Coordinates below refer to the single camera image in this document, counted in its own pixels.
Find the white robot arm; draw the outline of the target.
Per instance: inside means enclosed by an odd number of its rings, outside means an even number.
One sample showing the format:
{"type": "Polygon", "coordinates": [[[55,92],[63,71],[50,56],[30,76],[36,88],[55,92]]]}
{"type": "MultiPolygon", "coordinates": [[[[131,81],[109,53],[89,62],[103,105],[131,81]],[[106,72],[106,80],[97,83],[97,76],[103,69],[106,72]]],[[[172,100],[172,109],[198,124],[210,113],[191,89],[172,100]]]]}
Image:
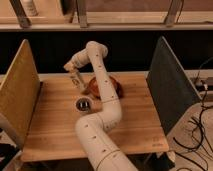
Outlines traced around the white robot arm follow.
{"type": "Polygon", "coordinates": [[[89,41],[64,65],[74,85],[84,92],[86,84],[78,69],[91,63],[102,102],[99,111],[77,120],[75,132],[95,171],[138,171],[107,134],[122,119],[121,103],[103,62],[107,54],[105,45],[89,41]]]}

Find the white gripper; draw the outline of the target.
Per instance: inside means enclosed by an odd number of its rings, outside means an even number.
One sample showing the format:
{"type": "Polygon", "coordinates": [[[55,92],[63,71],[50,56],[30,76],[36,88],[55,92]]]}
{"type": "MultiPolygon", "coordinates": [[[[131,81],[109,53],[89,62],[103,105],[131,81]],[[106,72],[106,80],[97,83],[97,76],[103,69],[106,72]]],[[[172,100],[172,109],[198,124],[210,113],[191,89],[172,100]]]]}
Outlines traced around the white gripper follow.
{"type": "Polygon", "coordinates": [[[70,78],[73,84],[81,91],[84,92],[86,90],[86,84],[77,69],[77,67],[72,63],[68,62],[64,65],[64,69],[70,73],[70,78]]]}

